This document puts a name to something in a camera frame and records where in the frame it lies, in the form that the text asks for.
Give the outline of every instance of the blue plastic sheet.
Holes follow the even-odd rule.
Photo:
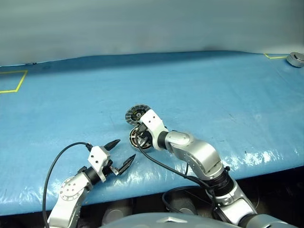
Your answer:
[[[304,165],[304,68],[284,59],[240,52],[141,54],[2,67],[0,72],[16,70],[28,70],[18,92],[0,93],[0,215],[41,211],[50,164],[78,141],[103,145],[121,139],[111,151],[116,167],[137,154],[126,173],[97,184],[84,204],[191,184],[131,148],[132,126],[124,115],[140,103],[168,129],[212,144],[236,179]],[[5,84],[17,86],[21,77],[0,74],[1,90],[11,89]],[[185,171],[186,164],[167,151],[150,155]],[[59,159],[47,209],[53,208],[60,184],[89,165],[87,157],[87,149],[77,146]]]

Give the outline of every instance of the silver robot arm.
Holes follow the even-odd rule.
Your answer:
[[[128,117],[130,115],[127,113],[126,120],[130,123]],[[237,182],[229,176],[229,169],[223,166],[218,152],[212,145],[195,139],[189,133],[169,132],[152,109],[147,108],[145,113],[141,112],[141,115],[137,114],[137,117],[140,117],[135,119],[139,135],[148,131],[149,136],[146,138],[152,141],[155,149],[168,150],[180,160],[185,161],[199,179],[209,186],[214,186],[212,190],[206,190],[206,193],[215,203],[214,216],[216,219],[251,228],[266,228],[269,225],[276,227],[276,225],[286,224],[269,215],[257,214],[255,207]]]
[[[135,155],[128,158],[122,168],[112,166],[109,151],[119,140],[103,146],[91,148],[88,161],[91,167],[82,167],[76,176],[65,180],[59,190],[59,197],[47,220],[50,228],[75,228],[80,215],[82,202],[88,192],[99,181],[105,182],[106,177],[114,173],[116,176],[122,174],[132,163]]]

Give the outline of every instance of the yellow tape line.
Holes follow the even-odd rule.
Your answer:
[[[270,57],[268,54],[264,53],[264,56],[266,56],[269,59],[279,59],[279,58],[286,58],[287,56],[274,56]]]
[[[7,71],[7,72],[0,72],[0,74],[13,74],[13,73],[21,73],[21,72],[24,72],[23,73],[23,76],[21,78],[21,80],[19,81],[18,83],[18,86],[16,89],[13,89],[13,90],[2,90],[0,91],[0,94],[5,94],[5,93],[14,93],[14,92],[18,92],[18,90],[20,89],[20,86],[25,78],[25,76],[27,75],[28,73],[28,70],[16,70],[16,71]]]

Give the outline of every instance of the dark floor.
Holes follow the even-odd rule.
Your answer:
[[[257,206],[258,213],[265,213],[292,225],[304,228],[304,167],[268,175],[238,180],[239,185]],[[203,191],[190,190],[185,193],[191,197],[198,213],[211,217],[210,205],[194,197],[208,201]],[[133,214],[145,212],[164,212],[162,195],[137,197],[133,199]],[[101,225],[103,214],[110,203],[82,207],[78,228],[96,228]],[[0,228],[40,228],[41,213],[29,213],[0,217]]]

